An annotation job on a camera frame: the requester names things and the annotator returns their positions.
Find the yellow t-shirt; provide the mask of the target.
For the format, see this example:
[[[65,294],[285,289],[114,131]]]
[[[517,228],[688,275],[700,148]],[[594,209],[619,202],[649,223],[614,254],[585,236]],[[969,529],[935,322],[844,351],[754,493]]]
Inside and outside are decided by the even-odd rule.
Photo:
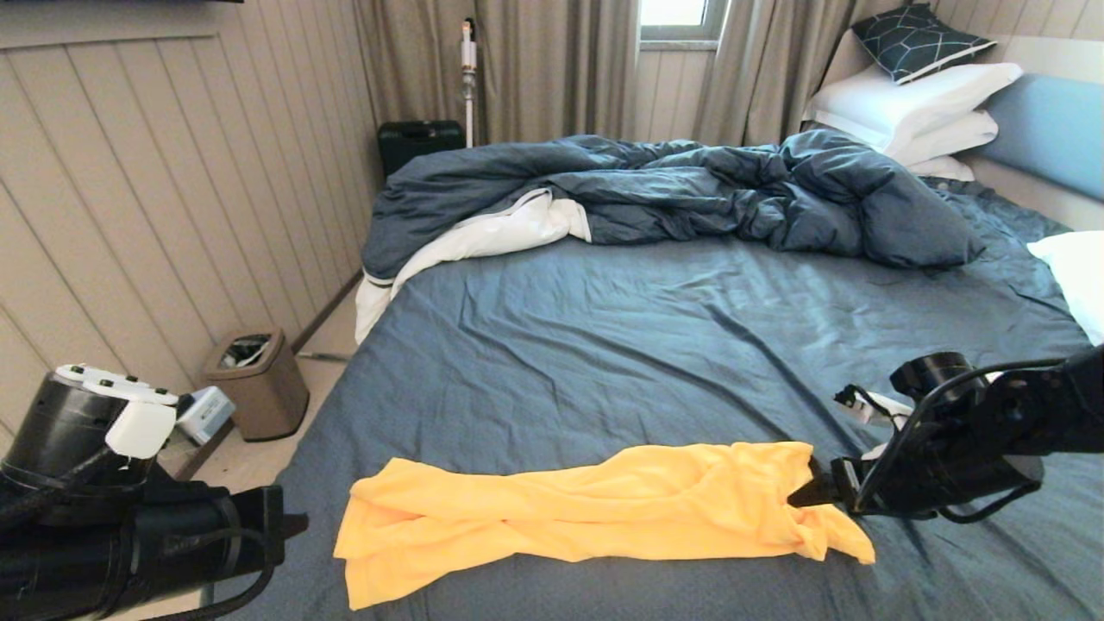
[[[335,558],[354,611],[510,555],[824,561],[835,550],[872,565],[875,546],[843,511],[789,503],[811,482],[811,459],[805,442],[640,445],[595,465],[497,475],[394,457],[348,492]]]

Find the brown trash bin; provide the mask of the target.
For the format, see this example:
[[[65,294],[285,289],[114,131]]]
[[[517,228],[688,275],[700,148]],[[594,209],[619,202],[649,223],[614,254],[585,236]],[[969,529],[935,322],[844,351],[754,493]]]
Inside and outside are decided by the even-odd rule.
[[[217,358],[234,338],[269,334],[266,352],[246,368],[220,369]],[[217,386],[236,406],[232,420],[245,442],[268,442],[298,432],[311,393],[293,357],[291,344],[279,327],[229,333],[204,362],[206,385]]]

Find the crumpled bin bag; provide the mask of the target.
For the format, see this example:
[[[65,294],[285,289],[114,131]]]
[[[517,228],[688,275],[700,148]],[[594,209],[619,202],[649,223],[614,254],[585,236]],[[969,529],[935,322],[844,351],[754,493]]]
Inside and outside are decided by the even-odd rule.
[[[246,368],[257,361],[266,352],[272,341],[269,334],[244,335],[229,343],[226,349],[217,358],[217,368]]]

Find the blue bed sheet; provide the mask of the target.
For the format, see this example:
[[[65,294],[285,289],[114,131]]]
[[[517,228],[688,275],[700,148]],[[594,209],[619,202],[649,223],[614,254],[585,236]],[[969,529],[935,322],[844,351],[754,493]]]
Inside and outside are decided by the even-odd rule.
[[[389,604],[348,609],[335,539],[355,480],[391,457],[452,472],[582,467],[644,444],[811,443],[820,462],[887,431],[845,385],[935,351],[978,367],[1089,338],[1044,262],[1064,227],[970,182],[936,191],[986,251],[894,270],[733,236],[546,248],[447,263],[399,292],[279,476],[309,528],[229,621],[1104,621],[1104,457],[1045,457],[1044,487],[976,525],[863,520],[878,561],[513,555]]]

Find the crumpled dark blue duvet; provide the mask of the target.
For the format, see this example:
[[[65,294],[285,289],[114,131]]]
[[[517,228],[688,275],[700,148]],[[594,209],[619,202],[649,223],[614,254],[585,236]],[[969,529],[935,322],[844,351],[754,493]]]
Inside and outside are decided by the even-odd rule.
[[[734,235],[900,269],[958,267],[983,251],[965,217],[915,173],[840,131],[749,147],[586,135],[414,158],[376,197],[364,271],[397,278],[437,236],[502,215],[529,191],[575,201],[582,236],[596,245]]]

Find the blue headboard pad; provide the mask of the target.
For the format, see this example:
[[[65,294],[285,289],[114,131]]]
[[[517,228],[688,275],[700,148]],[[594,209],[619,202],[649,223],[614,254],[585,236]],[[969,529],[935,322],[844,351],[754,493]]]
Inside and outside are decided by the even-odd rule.
[[[1027,73],[986,103],[981,158],[1104,202],[1104,84]]]

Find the large white pillow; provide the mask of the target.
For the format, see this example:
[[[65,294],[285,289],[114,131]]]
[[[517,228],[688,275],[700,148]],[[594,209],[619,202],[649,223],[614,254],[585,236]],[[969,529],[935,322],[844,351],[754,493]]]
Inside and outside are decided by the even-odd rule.
[[[970,113],[1025,75],[1013,63],[969,64],[895,85],[879,66],[821,88],[805,122],[852,136],[882,152],[895,139],[919,136]]]

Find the dark green suitcase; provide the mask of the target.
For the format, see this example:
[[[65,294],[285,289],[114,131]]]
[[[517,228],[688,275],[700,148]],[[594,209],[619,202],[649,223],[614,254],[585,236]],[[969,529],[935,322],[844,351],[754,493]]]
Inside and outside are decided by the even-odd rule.
[[[384,177],[399,172],[416,157],[465,148],[467,137],[453,119],[386,122],[376,130],[376,146]]]

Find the beige curtain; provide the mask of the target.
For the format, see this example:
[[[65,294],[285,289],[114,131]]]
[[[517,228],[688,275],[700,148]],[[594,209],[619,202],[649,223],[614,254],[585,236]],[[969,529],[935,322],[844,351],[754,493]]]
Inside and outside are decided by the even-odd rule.
[[[354,0],[376,122],[461,122],[461,24],[477,40],[474,138],[630,137],[640,0]]]
[[[845,31],[907,0],[730,0],[693,126],[705,145],[778,144],[800,129]]]

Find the dark patterned cushion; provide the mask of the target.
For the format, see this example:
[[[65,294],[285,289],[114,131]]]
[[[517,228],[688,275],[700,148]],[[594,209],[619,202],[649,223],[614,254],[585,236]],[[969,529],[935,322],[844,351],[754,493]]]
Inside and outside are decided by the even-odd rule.
[[[895,85],[968,64],[996,48],[989,38],[943,23],[928,3],[899,7],[850,27],[863,50]]]

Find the white stick vacuum cleaner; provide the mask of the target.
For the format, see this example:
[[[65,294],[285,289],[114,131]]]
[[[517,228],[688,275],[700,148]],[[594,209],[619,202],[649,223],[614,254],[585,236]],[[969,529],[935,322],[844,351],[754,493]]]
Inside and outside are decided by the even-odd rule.
[[[478,46],[474,36],[474,19],[461,21],[461,101],[464,101],[464,129],[466,148],[474,146],[474,94],[477,90]]]

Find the window with grey frame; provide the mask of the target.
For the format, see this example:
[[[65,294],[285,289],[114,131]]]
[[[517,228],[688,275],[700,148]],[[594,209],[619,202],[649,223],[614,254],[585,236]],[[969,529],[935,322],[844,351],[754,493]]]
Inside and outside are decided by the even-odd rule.
[[[640,0],[640,48],[647,51],[715,50],[731,0]]]

